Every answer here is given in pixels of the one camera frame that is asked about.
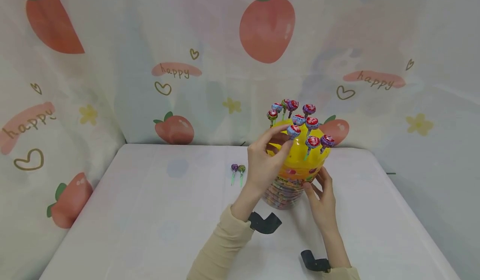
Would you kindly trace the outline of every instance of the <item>yellow flower print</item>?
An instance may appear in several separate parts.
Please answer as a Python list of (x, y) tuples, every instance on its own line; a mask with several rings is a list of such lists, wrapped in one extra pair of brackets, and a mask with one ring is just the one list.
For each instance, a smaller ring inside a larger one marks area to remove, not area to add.
[(241, 112), (241, 102), (233, 101), (230, 97), (227, 98), (227, 101), (223, 103), (223, 106), (227, 107), (228, 113), (233, 114), (235, 111)]
[(79, 111), (82, 114), (80, 124), (90, 122), (93, 126), (97, 125), (97, 120), (95, 119), (98, 117), (98, 113), (90, 104), (87, 107), (80, 107)]
[(433, 128), (433, 122), (425, 120), (424, 114), (418, 114), (416, 117), (407, 117), (407, 122), (410, 124), (408, 128), (409, 133), (417, 131), (420, 135), (427, 136), (430, 129)]

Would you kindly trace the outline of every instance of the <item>fabric backdrop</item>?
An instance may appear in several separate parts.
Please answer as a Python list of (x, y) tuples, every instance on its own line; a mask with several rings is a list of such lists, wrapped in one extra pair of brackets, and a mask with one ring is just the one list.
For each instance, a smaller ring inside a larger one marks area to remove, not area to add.
[(0, 0), (0, 278), (39, 277), (125, 139), (248, 145), (290, 98), (315, 104), (340, 146), (373, 151), (478, 279), (479, 8)]

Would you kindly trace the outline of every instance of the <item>beige sleeve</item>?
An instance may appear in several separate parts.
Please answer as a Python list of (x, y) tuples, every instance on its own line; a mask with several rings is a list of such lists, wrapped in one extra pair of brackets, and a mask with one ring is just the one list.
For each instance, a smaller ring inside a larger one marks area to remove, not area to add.
[(360, 280), (356, 268), (332, 268), (329, 273), (322, 273), (323, 280)]
[(187, 280), (225, 280), (237, 253), (252, 239), (250, 221), (237, 220), (223, 211), (214, 232), (193, 262)]

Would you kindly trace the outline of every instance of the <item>heart outline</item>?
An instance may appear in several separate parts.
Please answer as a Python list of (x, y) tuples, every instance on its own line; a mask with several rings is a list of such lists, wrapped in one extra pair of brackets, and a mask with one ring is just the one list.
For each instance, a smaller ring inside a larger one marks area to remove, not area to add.
[[(164, 89), (166, 86), (168, 86), (170, 88), (170, 91), (168, 91), (167, 94), (163, 93), (162, 91), (160, 91), (157, 87), (157, 84), (160, 85), (160, 87), (162, 89)], [(155, 82), (155, 90), (157, 90), (158, 93), (162, 94), (162, 95), (165, 95), (165, 96), (168, 96), (170, 95), (170, 93), (172, 92), (172, 86), (170, 84), (161, 84), (160, 82)]]
[(415, 63), (415, 62), (414, 62), (412, 59), (408, 60), (407, 68), (405, 69), (405, 71), (410, 70), (411, 67), (413, 67), (413, 64), (414, 64), (414, 63)]
[[(353, 92), (353, 94), (351, 94), (350, 96), (348, 96), (347, 98), (342, 98), (340, 97), (340, 94), (338, 93), (338, 90), (342, 88), (342, 94), (345, 94), (345, 93), (348, 93), (348, 92)], [(340, 100), (347, 100), (347, 99), (350, 99), (351, 97), (353, 97), (357, 92), (355, 92), (354, 90), (347, 90), (345, 91), (345, 87), (343, 85), (339, 85), (338, 88), (337, 88), (337, 97), (338, 99)]]
[(193, 48), (190, 48), (190, 56), (193, 60), (196, 60), (200, 56), (200, 53), (198, 51), (195, 51)]
[(42, 95), (42, 89), (40, 88), (40, 86), (38, 84), (30, 84), (30, 86), (32, 87), (33, 90), (35, 90), (35, 92)]
[[(24, 168), (24, 167), (21, 167), (17, 164), (18, 161), (21, 161), (22, 163), (30, 163), (30, 160), (31, 160), (31, 156), (32, 156), (32, 153), (34, 151), (37, 151), (38, 154), (40, 154), (40, 166), (37, 166), (37, 167), (34, 167), (34, 168)], [(32, 150), (30, 150), (27, 154), (27, 159), (22, 159), (22, 158), (16, 158), (14, 161), (13, 161), (13, 165), (17, 167), (17, 169), (19, 170), (22, 170), (22, 171), (34, 171), (34, 170), (38, 170), (40, 169), (42, 166), (43, 166), (43, 163), (44, 163), (45, 159), (43, 157), (43, 152), (38, 149), (38, 148), (34, 148)]]

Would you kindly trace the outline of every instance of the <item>lollipop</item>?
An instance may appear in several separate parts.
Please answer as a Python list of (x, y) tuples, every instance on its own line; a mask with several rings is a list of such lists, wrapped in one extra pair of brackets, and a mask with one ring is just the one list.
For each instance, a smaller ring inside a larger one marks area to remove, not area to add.
[(293, 125), (302, 126), (302, 125), (305, 124), (305, 121), (306, 121), (306, 119), (302, 115), (294, 115), (292, 117)]
[(318, 147), (318, 145), (320, 145), (320, 139), (313, 135), (310, 135), (305, 141), (305, 145), (307, 145), (308, 151), (303, 160), (307, 160), (307, 157), (310, 154), (310, 150), (315, 149)]
[(335, 140), (329, 135), (324, 135), (320, 138), (320, 144), (322, 144), (320, 149), (320, 154), (322, 154), (325, 148), (332, 148), (335, 145)]
[(298, 137), (300, 135), (300, 132), (300, 127), (298, 127), (297, 125), (290, 125), (290, 127), (287, 128), (287, 134), (288, 136), (290, 136), (291, 140)]
[(284, 100), (282, 100), (282, 107), (283, 107), (282, 121), (283, 121), (283, 119), (284, 119), (284, 117), (285, 117), (285, 113), (287, 112), (288, 103), (290, 103), (290, 99), (284, 99)]
[(310, 131), (318, 129), (318, 126), (320, 125), (320, 122), (318, 121), (318, 119), (316, 117), (308, 117), (305, 125), (308, 128), (307, 136), (309, 136)]
[(269, 110), (267, 113), (267, 117), (270, 120), (270, 128), (273, 127), (273, 124), (275, 123), (275, 120), (277, 119), (278, 113), (275, 110)]
[(313, 104), (305, 104), (303, 106), (303, 113), (305, 114), (305, 119), (308, 117), (308, 115), (313, 115), (316, 111), (316, 107)]
[(288, 110), (290, 110), (290, 113), (288, 113), (288, 118), (290, 119), (290, 117), (292, 116), (292, 112), (299, 108), (299, 103), (298, 101), (290, 100), (290, 102), (288, 102), (287, 105), (288, 105)]
[(235, 173), (239, 170), (239, 165), (238, 164), (232, 164), (232, 184), (233, 185), (233, 180), (235, 179)]
[(245, 166), (241, 164), (239, 166), (239, 172), (240, 172), (240, 187), (243, 185), (243, 172), (245, 172)]
[(275, 110), (278, 114), (282, 111), (283, 106), (280, 103), (273, 103), (272, 110)]

